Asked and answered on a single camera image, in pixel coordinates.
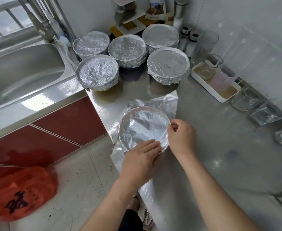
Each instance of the white wall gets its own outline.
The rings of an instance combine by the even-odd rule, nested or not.
[[[247,80],[261,85],[270,98],[282,100],[282,0],[194,0],[193,3],[196,6],[189,7],[185,22],[218,33],[220,40],[213,50],[215,53],[222,56],[242,27],[258,36],[256,47],[265,41],[281,51],[274,61],[262,63],[262,68],[253,71]]]
[[[114,25],[111,0],[58,0],[75,35],[88,31],[110,34]]]

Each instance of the faucet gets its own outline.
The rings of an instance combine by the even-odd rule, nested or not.
[[[35,15],[28,9],[28,7],[25,5],[23,0],[18,0],[20,5],[23,7],[23,9],[26,11],[27,15],[31,19],[33,25],[38,30],[38,33],[43,37],[44,41],[46,43],[51,43],[53,41],[53,33],[48,28],[46,28],[36,17]]]

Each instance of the person's left hand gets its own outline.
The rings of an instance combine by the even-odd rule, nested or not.
[[[161,150],[160,142],[148,140],[125,154],[119,180],[128,190],[135,192],[152,178]]]

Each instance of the forearm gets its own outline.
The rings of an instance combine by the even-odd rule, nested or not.
[[[135,191],[118,179],[81,231],[116,231]]]
[[[197,157],[194,154],[187,155],[188,157],[179,159],[179,161],[190,181],[208,230],[258,230]]]

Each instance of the sink basin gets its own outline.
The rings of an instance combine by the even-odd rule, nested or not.
[[[33,43],[0,56],[0,107],[74,75],[64,50]]]

